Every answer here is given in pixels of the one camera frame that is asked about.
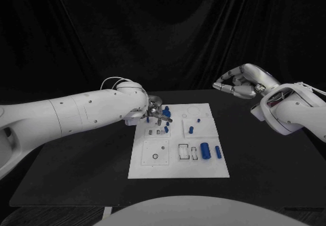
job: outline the blue cylinder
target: blue cylinder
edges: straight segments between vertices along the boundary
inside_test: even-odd
[[[217,154],[218,154],[218,159],[221,159],[223,155],[221,155],[221,151],[220,151],[220,147],[218,146],[215,146],[215,150],[217,150]]]
[[[211,158],[211,152],[210,152],[210,144],[208,143],[201,144],[201,150],[203,150],[203,158],[210,159]]]

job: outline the white platform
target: white platform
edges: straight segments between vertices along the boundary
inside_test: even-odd
[[[165,132],[166,122],[164,121],[158,126],[158,119],[153,117],[151,123],[143,119],[136,127],[129,179],[230,178],[210,104],[168,106],[174,119],[168,126],[168,133]],[[191,126],[194,126],[194,134],[190,134]],[[203,158],[201,143],[210,144],[211,159]],[[179,144],[188,144],[190,159],[181,160]],[[221,159],[218,159],[215,146],[220,146]],[[198,160],[192,158],[192,147],[197,148]]]

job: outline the robotic hand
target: robotic hand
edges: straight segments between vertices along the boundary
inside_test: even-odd
[[[44,143],[120,120],[136,125],[152,116],[172,122],[162,113],[162,99],[148,95],[142,85],[132,81],[120,83],[117,90],[0,105],[0,179]]]
[[[223,84],[233,78],[236,86]],[[253,115],[267,121],[270,127],[283,135],[306,127],[326,142],[326,102],[303,82],[280,84],[276,78],[259,66],[244,64],[226,73],[214,83],[214,88],[233,93],[243,99],[263,95],[260,103],[252,108]]]

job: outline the black table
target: black table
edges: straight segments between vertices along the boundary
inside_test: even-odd
[[[326,161],[302,130],[283,136],[252,115],[260,98],[217,90],[151,94],[165,104],[210,103],[231,178],[127,179],[136,127],[120,121],[45,145],[12,206],[129,206],[204,195],[259,206],[326,207]]]

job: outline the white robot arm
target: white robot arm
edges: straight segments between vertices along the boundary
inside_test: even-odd
[[[162,114],[162,99],[148,95],[142,85],[123,82],[104,89],[19,105],[0,105],[0,179],[24,157],[44,143],[120,120],[136,125]]]
[[[233,78],[236,86],[223,84]],[[244,64],[226,73],[214,83],[214,88],[252,99],[263,95],[260,103],[252,108],[253,115],[267,121],[270,127],[283,135],[306,127],[326,142],[326,102],[305,83],[280,84],[276,78],[259,66]]]

